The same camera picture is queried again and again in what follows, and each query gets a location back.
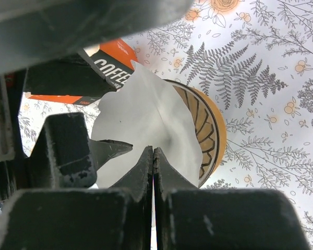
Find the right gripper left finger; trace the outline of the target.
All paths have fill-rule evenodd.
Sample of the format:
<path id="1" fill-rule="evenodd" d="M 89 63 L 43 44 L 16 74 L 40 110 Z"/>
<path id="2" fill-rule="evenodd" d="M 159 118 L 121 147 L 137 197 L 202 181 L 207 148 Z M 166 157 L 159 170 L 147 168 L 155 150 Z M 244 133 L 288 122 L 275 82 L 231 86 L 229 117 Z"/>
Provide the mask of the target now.
<path id="1" fill-rule="evenodd" d="M 19 191 L 3 207 L 0 249 L 149 249 L 153 149 L 107 189 Z"/>

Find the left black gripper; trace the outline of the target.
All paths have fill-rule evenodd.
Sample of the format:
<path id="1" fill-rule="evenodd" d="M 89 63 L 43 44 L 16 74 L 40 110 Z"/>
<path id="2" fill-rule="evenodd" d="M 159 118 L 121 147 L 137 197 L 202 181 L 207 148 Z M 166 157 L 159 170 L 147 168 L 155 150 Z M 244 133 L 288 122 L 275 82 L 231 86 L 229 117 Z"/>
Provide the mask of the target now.
<path id="1" fill-rule="evenodd" d="M 116 88 L 86 52 L 38 64 L 23 86 L 33 95 L 102 97 Z M 6 83 L 0 77 L 0 201 L 19 189 L 89 188 L 96 169 L 133 150 L 115 140 L 89 139 L 82 113 L 48 116 L 30 157 L 21 145 L 18 115 L 11 115 Z"/>

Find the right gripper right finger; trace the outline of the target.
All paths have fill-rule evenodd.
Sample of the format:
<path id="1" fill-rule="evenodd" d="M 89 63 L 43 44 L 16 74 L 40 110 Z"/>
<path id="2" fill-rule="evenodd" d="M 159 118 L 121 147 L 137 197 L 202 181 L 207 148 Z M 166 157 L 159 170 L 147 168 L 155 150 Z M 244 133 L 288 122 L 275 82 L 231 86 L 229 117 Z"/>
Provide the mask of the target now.
<path id="1" fill-rule="evenodd" d="M 270 189 L 199 189 L 153 154 L 158 249 L 309 249 L 287 197 Z"/>

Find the orange coffee filter box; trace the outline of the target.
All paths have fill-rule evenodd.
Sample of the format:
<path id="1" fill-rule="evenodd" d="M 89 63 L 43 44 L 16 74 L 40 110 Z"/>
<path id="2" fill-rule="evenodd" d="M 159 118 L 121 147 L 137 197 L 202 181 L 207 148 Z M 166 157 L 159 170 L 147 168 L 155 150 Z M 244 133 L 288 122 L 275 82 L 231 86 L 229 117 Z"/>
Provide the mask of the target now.
<path id="1" fill-rule="evenodd" d="M 132 61 L 134 50 L 113 40 L 30 67 L 23 91 L 29 99 L 88 106 L 124 86 Z"/>

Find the single white paper filter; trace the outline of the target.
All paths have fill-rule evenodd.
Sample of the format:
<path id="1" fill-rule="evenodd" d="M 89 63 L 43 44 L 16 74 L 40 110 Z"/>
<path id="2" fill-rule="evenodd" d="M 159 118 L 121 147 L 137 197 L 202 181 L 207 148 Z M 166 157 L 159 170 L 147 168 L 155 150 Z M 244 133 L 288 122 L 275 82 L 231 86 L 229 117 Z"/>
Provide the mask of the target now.
<path id="1" fill-rule="evenodd" d="M 108 188 L 117 182 L 137 163 L 146 146 L 161 148 L 171 166 L 198 186 L 202 151 L 189 109 L 169 82 L 138 62 L 132 65 L 134 73 L 124 86 L 101 98 L 91 138 L 126 142 L 133 150 L 102 166 L 97 171 L 97 186 Z"/>

